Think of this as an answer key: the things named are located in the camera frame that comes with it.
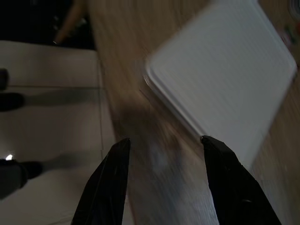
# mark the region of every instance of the dark background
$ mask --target dark background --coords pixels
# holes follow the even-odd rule
[[[71,4],[72,0],[1,0],[0,40],[55,45],[57,28]],[[95,49],[88,17],[85,21],[60,46]]]

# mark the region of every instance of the black shoe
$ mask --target black shoe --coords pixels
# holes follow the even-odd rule
[[[0,112],[11,111],[23,107],[25,98],[18,93],[0,93]]]
[[[6,90],[8,86],[8,71],[0,69],[0,90]]]
[[[33,179],[43,173],[43,165],[40,162],[23,162],[20,164],[26,169],[28,179]]]

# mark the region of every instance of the tiled floor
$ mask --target tiled floor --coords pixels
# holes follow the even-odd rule
[[[0,157],[38,160],[48,170],[0,202],[6,225],[70,224],[83,188],[114,142],[93,51],[0,42],[7,92],[22,109],[0,113]]]

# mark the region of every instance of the white tray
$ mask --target white tray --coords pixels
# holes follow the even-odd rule
[[[256,1],[209,5],[147,62],[148,80],[197,135],[250,168],[296,72]]]

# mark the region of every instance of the wooden table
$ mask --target wooden table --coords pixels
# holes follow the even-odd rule
[[[128,191],[135,222],[218,224],[203,150],[143,83],[143,61],[207,0],[89,0],[116,136],[133,142]],[[261,0],[278,29],[287,0]],[[291,48],[296,61],[298,46]],[[283,224],[300,221],[300,78],[296,77],[251,173]]]

